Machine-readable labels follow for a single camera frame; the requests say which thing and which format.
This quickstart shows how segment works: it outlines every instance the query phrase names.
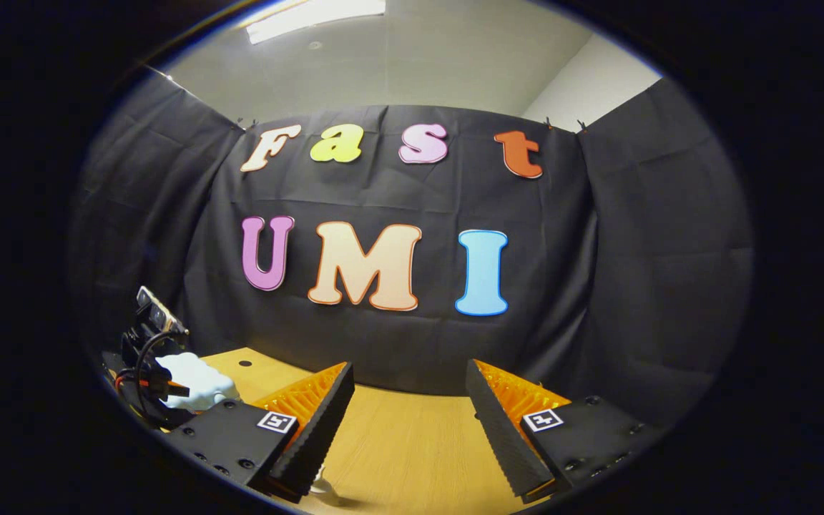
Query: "white object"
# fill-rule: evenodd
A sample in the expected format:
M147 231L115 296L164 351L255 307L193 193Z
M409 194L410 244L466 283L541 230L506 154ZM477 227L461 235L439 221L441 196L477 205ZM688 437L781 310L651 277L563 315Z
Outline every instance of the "white object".
M330 485L329 481L323 479L323 469L326 469L325 465L321 465L320 470L317 471L317 476L313 479L313 484L310 485L310 492L326 504L339 506L339 496L336 495L336 490L333 489L333 485Z
M190 397L168 395L163 401L168 408L180 410L206 411L226 398L239 398L235 382L192 352L165 355L156 358L173 377L171 381L190 389Z
M377 16L386 12L386 0L307 0L273 4L253 14L259 19L246 27L250 43L256 44L307 26L357 16Z

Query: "wooden table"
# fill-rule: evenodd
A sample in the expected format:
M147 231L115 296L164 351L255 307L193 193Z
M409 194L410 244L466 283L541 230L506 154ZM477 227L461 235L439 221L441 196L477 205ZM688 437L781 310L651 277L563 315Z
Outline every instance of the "wooden table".
M203 360L233 379L247 403L311 374L249 348ZM327 514L494 514L542 502L524 505L514 496L474 414L468 397L356 385L324 462L341 505L311 494L295 506Z

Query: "screw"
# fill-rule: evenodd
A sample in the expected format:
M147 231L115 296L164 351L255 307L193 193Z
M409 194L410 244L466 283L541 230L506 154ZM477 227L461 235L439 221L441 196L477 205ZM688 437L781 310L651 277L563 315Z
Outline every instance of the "screw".
M608 468L609 468L608 465L607 466L601 466L601 467L599 467L599 469L594 470L593 473L589 476L591 476L591 477L596 476L596 475L598 475L599 473L603 472L604 470L606 470Z

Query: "black curtain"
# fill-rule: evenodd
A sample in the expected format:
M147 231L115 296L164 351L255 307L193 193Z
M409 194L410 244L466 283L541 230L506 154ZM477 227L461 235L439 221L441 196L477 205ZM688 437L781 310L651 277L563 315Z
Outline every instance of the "black curtain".
M362 384L463 395L483 359L566 396L602 395L643 420L676 421L712 382L745 310L752 235L732 164L677 86L661 79L581 134L448 107L359 107L243 131L153 73L92 143L69 248L79 310L117 345L145 284L210 355L248 345L318 371L350 360ZM441 124L448 155L400 160L402 131ZM301 124L268 165L240 167L265 130ZM360 157L317 162L334 124L364 129ZM543 176L511 173L494 134L539 143ZM242 271L246 217L291 216L287 273L261 291ZM321 222L352 224L364 251L389 224L421 228L418 307L308 300ZM505 313L473 317L461 231L504 232ZM271 261L272 231L259 237Z
M599 243L582 338L554 383L674 423L713 382L742 325L753 255L740 179L669 79L579 139Z

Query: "white glove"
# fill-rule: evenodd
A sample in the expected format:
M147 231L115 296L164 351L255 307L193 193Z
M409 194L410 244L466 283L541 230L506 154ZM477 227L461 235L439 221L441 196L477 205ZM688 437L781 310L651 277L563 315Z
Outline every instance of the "white glove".
M239 398L235 382L216 371L192 352L156 358L173 377L171 381L190 389L190 397L168 395L164 405L189 411L206 411L226 398Z

